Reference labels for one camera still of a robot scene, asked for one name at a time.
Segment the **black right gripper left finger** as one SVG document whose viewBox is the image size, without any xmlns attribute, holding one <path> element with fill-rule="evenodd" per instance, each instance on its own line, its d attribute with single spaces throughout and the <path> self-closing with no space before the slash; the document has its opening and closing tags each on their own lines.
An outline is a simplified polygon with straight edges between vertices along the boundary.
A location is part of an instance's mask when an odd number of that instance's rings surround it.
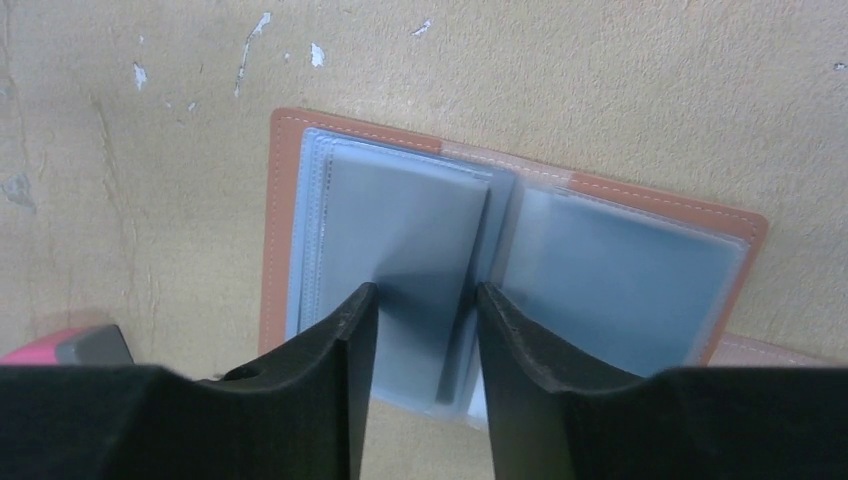
<svg viewBox="0 0 848 480">
<path fill-rule="evenodd" d="M 155 365 L 5 366 L 5 479 L 356 479 L 378 288 L 218 380 Z"/>
</svg>

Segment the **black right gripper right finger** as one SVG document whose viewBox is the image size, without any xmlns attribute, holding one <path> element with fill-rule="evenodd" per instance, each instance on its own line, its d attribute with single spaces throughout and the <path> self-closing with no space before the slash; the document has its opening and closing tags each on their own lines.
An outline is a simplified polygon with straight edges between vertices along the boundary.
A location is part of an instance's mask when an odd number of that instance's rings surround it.
<svg viewBox="0 0 848 480">
<path fill-rule="evenodd" d="M 642 378 L 476 291 L 499 479 L 843 479 L 842 367 L 681 367 Z"/>
</svg>

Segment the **brown leather card holder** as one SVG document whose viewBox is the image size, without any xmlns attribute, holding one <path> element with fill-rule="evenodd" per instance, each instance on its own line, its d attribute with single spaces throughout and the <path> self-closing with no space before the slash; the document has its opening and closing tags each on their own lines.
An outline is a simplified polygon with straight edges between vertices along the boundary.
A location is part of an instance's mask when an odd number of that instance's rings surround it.
<svg viewBox="0 0 848 480">
<path fill-rule="evenodd" d="M 730 206 L 280 108 L 270 119 L 259 349 L 373 282 L 373 395 L 484 428 L 473 296 L 488 281 L 559 337 L 638 376 L 812 367 L 815 357 L 725 330 L 768 228 Z"/>
</svg>

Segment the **pink eraser block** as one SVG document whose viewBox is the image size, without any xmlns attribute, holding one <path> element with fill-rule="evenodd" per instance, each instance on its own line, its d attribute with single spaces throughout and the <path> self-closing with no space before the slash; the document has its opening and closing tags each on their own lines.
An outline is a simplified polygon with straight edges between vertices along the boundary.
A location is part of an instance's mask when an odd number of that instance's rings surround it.
<svg viewBox="0 0 848 480">
<path fill-rule="evenodd" d="M 130 365 L 117 325 L 70 328 L 38 338 L 1 358 L 2 365 Z"/>
</svg>

